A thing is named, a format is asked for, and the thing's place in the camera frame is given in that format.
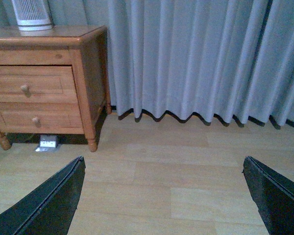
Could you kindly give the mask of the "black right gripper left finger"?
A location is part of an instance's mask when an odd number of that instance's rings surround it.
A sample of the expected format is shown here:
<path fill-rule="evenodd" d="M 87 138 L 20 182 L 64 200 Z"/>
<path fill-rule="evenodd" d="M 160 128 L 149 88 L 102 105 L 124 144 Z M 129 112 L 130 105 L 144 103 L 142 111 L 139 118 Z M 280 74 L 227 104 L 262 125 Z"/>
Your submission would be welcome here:
<path fill-rule="evenodd" d="M 80 199 L 85 161 L 77 157 L 0 214 L 0 235 L 66 235 Z"/>

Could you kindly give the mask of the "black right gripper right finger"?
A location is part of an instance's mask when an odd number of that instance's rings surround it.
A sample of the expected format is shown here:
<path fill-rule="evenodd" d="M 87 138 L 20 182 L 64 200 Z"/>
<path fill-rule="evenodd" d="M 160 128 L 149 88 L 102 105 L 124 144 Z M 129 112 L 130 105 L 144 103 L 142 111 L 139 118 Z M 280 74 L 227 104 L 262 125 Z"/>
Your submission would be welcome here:
<path fill-rule="evenodd" d="M 248 156 L 243 174 L 270 235 L 294 235 L 294 182 Z"/>

